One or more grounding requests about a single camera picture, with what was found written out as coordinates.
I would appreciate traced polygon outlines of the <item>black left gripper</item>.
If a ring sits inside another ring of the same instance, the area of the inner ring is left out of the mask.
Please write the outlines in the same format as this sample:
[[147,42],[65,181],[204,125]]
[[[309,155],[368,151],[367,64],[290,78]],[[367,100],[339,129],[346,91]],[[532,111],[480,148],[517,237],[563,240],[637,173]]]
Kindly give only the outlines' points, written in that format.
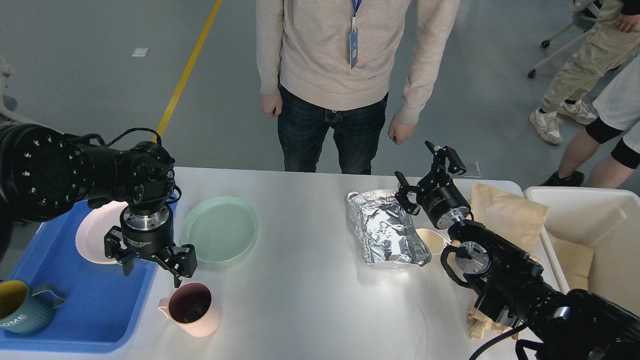
[[103,237],[105,257],[122,266],[125,276],[135,268],[137,255],[145,260],[158,259],[158,264],[173,275],[174,288],[183,278],[190,279],[198,267],[193,244],[175,246],[173,209],[166,203],[153,214],[135,214],[126,207],[119,215],[119,226],[112,226]]

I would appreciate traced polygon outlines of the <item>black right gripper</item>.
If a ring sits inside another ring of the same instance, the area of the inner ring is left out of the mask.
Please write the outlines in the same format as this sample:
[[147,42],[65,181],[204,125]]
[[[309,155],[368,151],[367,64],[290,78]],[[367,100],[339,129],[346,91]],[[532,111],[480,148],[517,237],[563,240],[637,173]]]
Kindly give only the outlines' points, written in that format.
[[[446,230],[470,215],[470,204],[450,176],[465,174],[467,167],[454,148],[438,146],[428,140],[424,143],[433,155],[429,173],[414,186],[402,172],[395,171],[398,191],[394,197],[407,214],[418,215],[423,208],[435,228]],[[416,194],[417,202],[409,199],[410,193]]]

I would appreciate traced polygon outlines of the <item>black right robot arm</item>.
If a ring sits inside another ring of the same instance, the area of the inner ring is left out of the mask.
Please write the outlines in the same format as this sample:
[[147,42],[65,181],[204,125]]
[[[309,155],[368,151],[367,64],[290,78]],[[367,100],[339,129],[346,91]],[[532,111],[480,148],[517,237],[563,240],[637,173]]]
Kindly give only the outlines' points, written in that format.
[[519,360],[528,357],[528,349],[538,360],[637,360],[639,317],[594,292],[553,289],[543,280],[542,265],[527,251],[474,221],[470,204],[451,178],[466,173],[457,152],[430,141],[425,145],[433,155],[429,173],[412,186],[396,172],[400,186],[395,198],[410,215],[425,210],[435,228],[459,242],[443,249],[442,267],[456,284],[477,294],[476,310],[510,327],[471,359],[528,328],[538,340],[516,341]]

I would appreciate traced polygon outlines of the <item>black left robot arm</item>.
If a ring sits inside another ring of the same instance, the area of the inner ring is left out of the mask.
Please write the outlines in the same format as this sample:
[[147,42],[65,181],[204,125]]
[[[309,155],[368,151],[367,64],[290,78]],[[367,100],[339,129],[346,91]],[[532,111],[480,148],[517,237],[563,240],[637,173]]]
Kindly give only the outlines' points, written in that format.
[[134,260],[158,264],[174,287],[192,278],[198,266],[192,244],[174,241],[174,212],[182,192],[175,159],[162,138],[128,150],[114,149],[96,133],[74,136],[37,124],[1,128],[1,253],[15,223],[44,223],[86,201],[98,209],[124,202],[117,225],[103,235],[103,255],[130,275]]

